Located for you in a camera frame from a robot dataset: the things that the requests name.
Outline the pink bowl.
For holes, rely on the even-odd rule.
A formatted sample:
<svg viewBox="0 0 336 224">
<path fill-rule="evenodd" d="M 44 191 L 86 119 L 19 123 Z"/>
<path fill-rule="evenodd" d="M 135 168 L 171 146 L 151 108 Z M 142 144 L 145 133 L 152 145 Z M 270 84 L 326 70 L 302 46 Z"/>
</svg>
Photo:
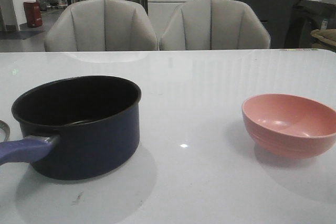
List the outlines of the pink bowl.
<svg viewBox="0 0 336 224">
<path fill-rule="evenodd" d="M 311 158 L 335 144 L 335 110 L 289 94 L 260 94 L 242 103 L 245 128 L 257 145 L 288 158 Z"/>
</svg>

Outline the glass lid with blue knob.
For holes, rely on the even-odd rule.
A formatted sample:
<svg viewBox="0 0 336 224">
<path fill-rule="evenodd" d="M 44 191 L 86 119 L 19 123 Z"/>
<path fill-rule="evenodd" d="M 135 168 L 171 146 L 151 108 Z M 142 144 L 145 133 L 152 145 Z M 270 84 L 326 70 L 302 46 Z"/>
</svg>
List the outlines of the glass lid with blue knob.
<svg viewBox="0 0 336 224">
<path fill-rule="evenodd" d="M 9 140 L 10 133 L 11 133 L 10 127 L 6 122 L 0 120 L 0 128 L 5 134 L 4 142 L 7 142 Z"/>
</svg>

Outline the right grey upholstered chair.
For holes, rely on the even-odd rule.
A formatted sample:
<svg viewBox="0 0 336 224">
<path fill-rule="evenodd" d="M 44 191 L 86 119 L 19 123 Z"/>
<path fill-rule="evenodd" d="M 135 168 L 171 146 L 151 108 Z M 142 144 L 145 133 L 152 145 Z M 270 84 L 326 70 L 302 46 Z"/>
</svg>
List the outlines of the right grey upholstered chair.
<svg viewBox="0 0 336 224">
<path fill-rule="evenodd" d="M 271 39 L 253 9 L 234 0 L 193 0 L 173 12 L 160 49 L 268 49 Z"/>
</svg>

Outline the grey upholstered chair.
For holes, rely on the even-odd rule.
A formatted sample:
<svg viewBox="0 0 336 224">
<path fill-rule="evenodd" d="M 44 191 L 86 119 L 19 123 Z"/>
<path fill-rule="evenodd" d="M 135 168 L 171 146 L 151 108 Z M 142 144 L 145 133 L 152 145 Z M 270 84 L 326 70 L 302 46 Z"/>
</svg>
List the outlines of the grey upholstered chair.
<svg viewBox="0 0 336 224">
<path fill-rule="evenodd" d="M 268 49 L 271 39 L 253 9 L 234 0 L 193 0 L 173 12 L 160 49 Z"/>
<path fill-rule="evenodd" d="M 144 7 L 125 0 L 68 6 L 45 37 L 47 52 L 154 51 L 158 39 Z"/>
</svg>

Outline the dark blue saucepan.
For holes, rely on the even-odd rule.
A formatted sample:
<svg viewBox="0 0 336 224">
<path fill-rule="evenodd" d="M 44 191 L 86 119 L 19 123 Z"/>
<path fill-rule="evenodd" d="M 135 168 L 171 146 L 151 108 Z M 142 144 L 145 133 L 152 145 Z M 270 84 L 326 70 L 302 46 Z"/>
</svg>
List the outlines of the dark blue saucepan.
<svg viewBox="0 0 336 224">
<path fill-rule="evenodd" d="M 1 163 L 30 163 L 40 174 L 61 180 L 108 173 L 139 146 L 140 100 L 137 84 L 113 76 L 35 87 L 13 103 L 23 138 L 1 143 Z"/>
</svg>

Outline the left grey upholstered chair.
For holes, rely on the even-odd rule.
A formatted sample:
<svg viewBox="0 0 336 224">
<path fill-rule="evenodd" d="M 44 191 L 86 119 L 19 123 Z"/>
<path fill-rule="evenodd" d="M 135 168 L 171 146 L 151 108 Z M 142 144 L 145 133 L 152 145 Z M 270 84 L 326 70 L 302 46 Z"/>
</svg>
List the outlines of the left grey upholstered chair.
<svg viewBox="0 0 336 224">
<path fill-rule="evenodd" d="M 45 37 L 47 52 L 154 51 L 158 39 L 144 7 L 125 0 L 68 6 Z"/>
</svg>

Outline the red bin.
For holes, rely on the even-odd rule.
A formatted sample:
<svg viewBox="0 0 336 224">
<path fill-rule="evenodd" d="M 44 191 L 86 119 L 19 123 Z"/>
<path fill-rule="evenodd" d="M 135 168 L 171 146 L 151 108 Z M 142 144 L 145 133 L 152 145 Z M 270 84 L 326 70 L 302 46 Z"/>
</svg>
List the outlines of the red bin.
<svg viewBox="0 0 336 224">
<path fill-rule="evenodd" d="M 40 27 L 43 25 L 39 3 L 34 1 L 24 2 L 24 11 L 29 28 Z"/>
</svg>

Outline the black appliance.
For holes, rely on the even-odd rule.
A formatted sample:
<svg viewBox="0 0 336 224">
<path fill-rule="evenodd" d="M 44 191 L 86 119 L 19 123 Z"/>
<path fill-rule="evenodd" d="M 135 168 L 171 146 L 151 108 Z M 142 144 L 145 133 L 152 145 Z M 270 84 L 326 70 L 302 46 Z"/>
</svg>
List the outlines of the black appliance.
<svg viewBox="0 0 336 224">
<path fill-rule="evenodd" d="M 285 48 L 309 48 L 313 30 L 335 28 L 335 0 L 297 0 L 293 5 Z"/>
</svg>

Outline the beige cushion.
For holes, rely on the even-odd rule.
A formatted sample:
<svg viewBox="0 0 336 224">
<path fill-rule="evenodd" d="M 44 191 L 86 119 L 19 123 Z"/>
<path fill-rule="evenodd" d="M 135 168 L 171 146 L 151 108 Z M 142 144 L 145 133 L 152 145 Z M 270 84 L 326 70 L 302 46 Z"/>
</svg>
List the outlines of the beige cushion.
<svg viewBox="0 0 336 224">
<path fill-rule="evenodd" d="M 311 31 L 310 35 L 313 38 L 311 48 L 325 49 L 335 52 L 336 29 L 326 29 L 326 30 L 315 29 Z"/>
</svg>

